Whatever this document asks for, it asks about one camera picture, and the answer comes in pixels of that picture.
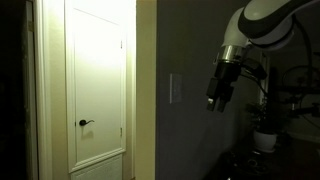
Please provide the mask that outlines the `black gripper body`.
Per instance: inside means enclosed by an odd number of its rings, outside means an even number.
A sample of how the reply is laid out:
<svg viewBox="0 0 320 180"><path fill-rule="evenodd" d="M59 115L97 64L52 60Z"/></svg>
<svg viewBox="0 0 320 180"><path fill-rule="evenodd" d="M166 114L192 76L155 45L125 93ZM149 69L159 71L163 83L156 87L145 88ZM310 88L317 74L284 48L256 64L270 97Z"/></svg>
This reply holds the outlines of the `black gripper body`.
<svg viewBox="0 0 320 180"><path fill-rule="evenodd" d="M238 63L219 62L214 77L209 82L208 98L229 101L233 93L231 83L238 79L240 72L241 66Z"/></svg>

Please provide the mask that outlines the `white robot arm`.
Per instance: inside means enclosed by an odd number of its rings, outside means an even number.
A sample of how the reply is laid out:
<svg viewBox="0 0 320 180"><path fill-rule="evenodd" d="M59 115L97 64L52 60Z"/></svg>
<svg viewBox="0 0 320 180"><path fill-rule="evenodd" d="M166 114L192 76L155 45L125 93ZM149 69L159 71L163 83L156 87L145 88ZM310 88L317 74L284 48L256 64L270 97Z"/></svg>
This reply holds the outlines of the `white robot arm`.
<svg viewBox="0 0 320 180"><path fill-rule="evenodd" d="M318 3L319 0L251 0L236 10L224 33L221 49L216 57L216 70L207 89L207 109L223 112L230 101L235 82L249 48L277 50L285 46L298 24L295 13Z"/></svg>

